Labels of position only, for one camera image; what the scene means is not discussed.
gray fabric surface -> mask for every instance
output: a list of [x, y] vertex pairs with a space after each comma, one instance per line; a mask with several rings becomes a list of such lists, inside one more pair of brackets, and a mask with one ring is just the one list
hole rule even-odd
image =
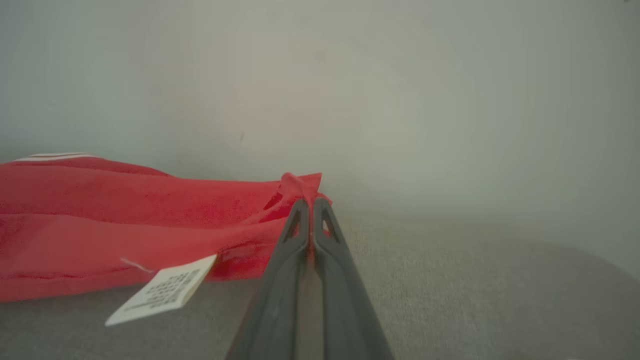
[[[426, 225], [340, 224], [398, 359], [640, 359], [640, 285], [600, 258]], [[205, 283], [184, 309], [108, 329], [141, 286], [0, 304], [0, 358], [222, 359], [255, 284]], [[302, 288], [300, 358], [321, 359], [312, 272]]]

